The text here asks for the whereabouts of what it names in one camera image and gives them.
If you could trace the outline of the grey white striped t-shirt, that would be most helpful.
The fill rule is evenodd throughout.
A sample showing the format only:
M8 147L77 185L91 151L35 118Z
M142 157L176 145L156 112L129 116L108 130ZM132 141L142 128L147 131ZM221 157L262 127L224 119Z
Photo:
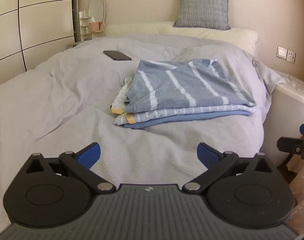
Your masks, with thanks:
M255 101L217 60L140 61L126 94L126 113L159 109L243 105Z

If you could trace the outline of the folded light striped clothes stack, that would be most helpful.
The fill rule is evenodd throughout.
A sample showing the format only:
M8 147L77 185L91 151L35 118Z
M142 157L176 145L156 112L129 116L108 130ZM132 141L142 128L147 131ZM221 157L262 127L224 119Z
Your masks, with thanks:
M130 88L132 80L133 77L124 79L123 87L110 107L112 114L116 115L113 121L114 125L140 129L166 122L206 120L230 115L251 116L255 113L255 107L245 105L222 105L158 109L151 112L127 114L124 112L127 103L126 93Z

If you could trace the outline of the white bed duvet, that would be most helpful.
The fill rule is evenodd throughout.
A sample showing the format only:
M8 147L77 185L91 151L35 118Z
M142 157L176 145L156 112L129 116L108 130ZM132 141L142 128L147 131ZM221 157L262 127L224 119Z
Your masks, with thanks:
M131 61L103 54L116 50ZM174 122L146 129L113 124L110 106L141 60L214 59L257 107L252 116ZM234 44L184 36L103 37L57 53L0 85L0 233L9 225L3 195L32 153L57 157L92 142L101 157L92 170L115 185L183 185L205 171L196 148L205 142L252 157L264 140L271 94L283 77Z

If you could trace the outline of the black smartphone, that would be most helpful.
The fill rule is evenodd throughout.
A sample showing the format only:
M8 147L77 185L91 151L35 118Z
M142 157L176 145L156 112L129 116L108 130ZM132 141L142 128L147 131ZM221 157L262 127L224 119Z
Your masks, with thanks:
M116 50L104 50L103 54L114 61L131 61L130 57Z

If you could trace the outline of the cream bed headboard cushion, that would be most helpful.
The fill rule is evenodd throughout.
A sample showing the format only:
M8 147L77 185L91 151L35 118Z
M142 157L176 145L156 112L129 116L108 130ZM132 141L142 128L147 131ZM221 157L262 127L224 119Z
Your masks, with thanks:
M258 33L247 29L217 30L198 27L174 27L174 22L111 24L106 36L123 37L134 34L177 35L230 42L251 55L256 54Z

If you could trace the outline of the pink box on shelf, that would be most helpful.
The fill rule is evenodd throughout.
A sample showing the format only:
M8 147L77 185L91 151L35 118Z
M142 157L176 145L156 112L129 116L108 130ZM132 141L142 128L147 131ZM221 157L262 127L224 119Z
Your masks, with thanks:
M91 33L100 31L100 22L91 22L89 23L89 30Z

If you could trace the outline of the oval vanity mirror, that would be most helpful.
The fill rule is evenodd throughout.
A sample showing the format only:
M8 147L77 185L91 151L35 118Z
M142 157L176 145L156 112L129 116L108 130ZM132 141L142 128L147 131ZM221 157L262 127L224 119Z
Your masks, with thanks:
M91 23L105 22L106 6L105 0L89 0L88 16Z

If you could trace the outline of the cream panelled wardrobe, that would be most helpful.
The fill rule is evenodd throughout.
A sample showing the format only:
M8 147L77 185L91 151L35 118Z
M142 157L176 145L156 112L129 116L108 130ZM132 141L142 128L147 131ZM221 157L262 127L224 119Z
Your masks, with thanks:
M77 41L78 0L0 0L0 84Z

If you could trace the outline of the grey knitted pillow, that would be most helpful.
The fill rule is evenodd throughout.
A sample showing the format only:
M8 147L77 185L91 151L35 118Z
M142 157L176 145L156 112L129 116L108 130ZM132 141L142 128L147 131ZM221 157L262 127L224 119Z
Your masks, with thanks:
M179 0L177 28L230 30L229 0Z

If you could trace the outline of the white wall socket panel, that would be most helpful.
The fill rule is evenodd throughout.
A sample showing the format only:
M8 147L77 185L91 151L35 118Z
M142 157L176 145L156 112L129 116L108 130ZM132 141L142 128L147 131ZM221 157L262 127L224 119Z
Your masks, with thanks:
M296 59L296 53L290 50L287 50L283 47L278 46L276 56L280 59L284 59L289 63L294 64Z

